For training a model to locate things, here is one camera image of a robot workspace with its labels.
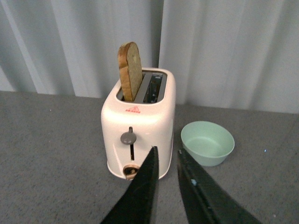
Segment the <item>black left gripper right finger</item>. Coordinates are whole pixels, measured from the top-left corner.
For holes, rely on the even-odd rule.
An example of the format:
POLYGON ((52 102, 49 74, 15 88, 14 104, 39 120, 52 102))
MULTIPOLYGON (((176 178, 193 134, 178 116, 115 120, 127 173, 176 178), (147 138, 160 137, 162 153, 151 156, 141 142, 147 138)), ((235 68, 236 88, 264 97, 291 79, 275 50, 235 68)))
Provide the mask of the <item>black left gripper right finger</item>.
POLYGON ((259 224, 185 149, 178 151, 178 181, 188 223, 259 224))

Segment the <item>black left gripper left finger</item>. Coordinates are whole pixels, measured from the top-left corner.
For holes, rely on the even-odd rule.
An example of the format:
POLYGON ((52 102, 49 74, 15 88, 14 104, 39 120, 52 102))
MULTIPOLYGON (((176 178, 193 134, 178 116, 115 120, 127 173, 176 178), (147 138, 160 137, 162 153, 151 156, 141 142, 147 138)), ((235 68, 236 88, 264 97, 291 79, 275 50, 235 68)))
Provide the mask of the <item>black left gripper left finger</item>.
POLYGON ((156 220, 159 159, 152 147, 126 192, 103 224, 153 224, 156 220))

